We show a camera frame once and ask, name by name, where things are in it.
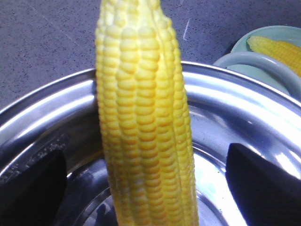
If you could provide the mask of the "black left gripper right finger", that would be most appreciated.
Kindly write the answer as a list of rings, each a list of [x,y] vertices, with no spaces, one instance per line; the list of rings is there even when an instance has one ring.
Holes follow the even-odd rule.
[[[301,181],[246,146],[232,143],[226,160],[230,192],[249,226],[299,226]]]

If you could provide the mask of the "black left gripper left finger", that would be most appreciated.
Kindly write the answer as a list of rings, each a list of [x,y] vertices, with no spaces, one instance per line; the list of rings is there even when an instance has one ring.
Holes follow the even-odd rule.
[[[0,187],[2,226],[49,226],[67,186],[66,160],[54,150]]]

